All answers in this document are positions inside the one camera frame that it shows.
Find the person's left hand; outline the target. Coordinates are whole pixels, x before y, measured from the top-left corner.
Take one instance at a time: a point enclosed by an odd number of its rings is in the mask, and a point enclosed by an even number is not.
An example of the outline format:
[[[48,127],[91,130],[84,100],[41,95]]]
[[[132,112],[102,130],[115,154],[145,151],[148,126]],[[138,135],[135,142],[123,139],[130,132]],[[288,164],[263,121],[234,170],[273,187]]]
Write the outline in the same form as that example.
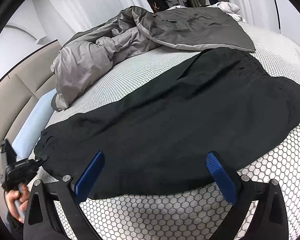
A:
[[[5,196],[5,202],[9,213],[17,221],[24,223],[24,217],[20,214],[25,213],[27,209],[27,204],[30,196],[29,188],[27,185],[23,184],[19,190],[10,190]]]

